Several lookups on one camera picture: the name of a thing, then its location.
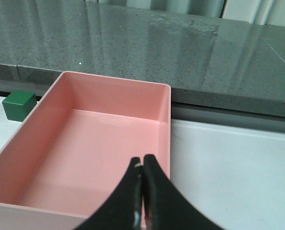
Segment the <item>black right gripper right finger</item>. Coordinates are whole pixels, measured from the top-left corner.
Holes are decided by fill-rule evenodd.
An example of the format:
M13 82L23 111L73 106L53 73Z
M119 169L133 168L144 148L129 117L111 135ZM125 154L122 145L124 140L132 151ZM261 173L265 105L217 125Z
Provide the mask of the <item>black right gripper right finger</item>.
M221 230L171 183L155 156L143 159L142 194L148 230Z

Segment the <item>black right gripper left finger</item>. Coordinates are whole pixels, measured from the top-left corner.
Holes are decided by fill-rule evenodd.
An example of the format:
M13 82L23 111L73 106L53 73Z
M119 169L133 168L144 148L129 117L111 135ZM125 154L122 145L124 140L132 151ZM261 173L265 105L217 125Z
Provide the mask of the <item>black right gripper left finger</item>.
M108 199L77 230L140 230L142 173L140 158L133 157L121 181Z

